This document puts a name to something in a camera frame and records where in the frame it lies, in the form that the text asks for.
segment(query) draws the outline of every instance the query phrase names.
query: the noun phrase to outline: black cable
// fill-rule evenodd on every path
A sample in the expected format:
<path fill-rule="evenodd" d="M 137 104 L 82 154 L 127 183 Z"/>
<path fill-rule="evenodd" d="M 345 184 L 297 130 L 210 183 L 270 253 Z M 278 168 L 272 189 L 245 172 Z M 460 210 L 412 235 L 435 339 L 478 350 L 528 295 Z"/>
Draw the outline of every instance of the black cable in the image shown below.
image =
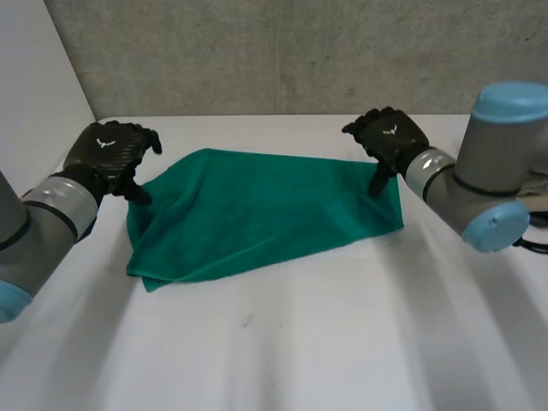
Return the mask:
<path fill-rule="evenodd" d="M 540 244 L 538 242 L 523 240 L 522 238 L 514 243 L 514 247 L 523 247 L 538 254 L 548 254 L 548 244 Z"/>

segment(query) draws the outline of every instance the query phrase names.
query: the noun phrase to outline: carbon fiber palm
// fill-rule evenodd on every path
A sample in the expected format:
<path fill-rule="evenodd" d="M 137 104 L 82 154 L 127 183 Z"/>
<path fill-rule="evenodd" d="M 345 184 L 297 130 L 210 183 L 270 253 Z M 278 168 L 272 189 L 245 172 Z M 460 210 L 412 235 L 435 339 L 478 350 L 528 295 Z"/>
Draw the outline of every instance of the carbon fiber palm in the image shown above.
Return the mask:
<path fill-rule="evenodd" d="M 134 182 L 134 176 L 135 168 L 150 147 L 157 154 L 162 152 L 158 133 L 149 128 L 116 121 L 95 122 L 82 131 L 63 166 L 90 167 L 107 181 L 108 194 L 146 205 L 150 197 Z"/>

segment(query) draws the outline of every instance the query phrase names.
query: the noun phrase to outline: logo on robotic hand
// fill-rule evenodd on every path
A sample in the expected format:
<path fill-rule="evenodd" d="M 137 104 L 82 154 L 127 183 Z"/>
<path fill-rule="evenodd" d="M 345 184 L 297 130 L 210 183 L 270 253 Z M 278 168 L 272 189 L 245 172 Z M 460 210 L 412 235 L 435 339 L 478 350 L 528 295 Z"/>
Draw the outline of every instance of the logo on robotic hand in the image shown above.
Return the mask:
<path fill-rule="evenodd" d="M 392 130 L 383 130 L 383 134 L 393 134 L 393 135 L 396 135 L 396 130 L 397 130 L 397 124 L 394 124 L 394 128 Z"/>
<path fill-rule="evenodd" d="M 116 142 L 115 142 L 115 141 L 111 141 L 110 143 L 104 143 L 104 142 L 101 141 L 100 139 L 97 139 L 97 144 L 99 144 L 99 147 L 105 148 L 105 147 L 108 147 L 108 146 L 112 146 L 113 144 L 116 144 Z"/>

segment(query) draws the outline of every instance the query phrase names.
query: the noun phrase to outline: white wall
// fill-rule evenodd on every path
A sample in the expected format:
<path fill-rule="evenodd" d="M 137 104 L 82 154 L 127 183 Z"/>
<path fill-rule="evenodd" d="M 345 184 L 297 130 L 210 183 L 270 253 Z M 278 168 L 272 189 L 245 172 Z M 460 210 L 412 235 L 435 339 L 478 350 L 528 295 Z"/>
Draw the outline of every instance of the white wall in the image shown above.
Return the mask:
<path fill-rule="evenodd" d="M 23 194 L 94 118 L 41 0 L 0 2 L 0 170 Z"/>

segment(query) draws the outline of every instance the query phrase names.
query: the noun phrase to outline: green towel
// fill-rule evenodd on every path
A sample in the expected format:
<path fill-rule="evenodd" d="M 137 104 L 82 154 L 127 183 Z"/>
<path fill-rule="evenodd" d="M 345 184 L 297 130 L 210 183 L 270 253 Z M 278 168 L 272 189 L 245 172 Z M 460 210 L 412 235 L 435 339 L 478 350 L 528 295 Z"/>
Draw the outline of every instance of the green towel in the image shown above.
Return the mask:
<path fill-rule="evenodd" d="M 375 164 L 199 150 L 129 206 L 128 274 L 147 291 L 232 276 L 403 227 L 394 179 L 367 196 Z"/>

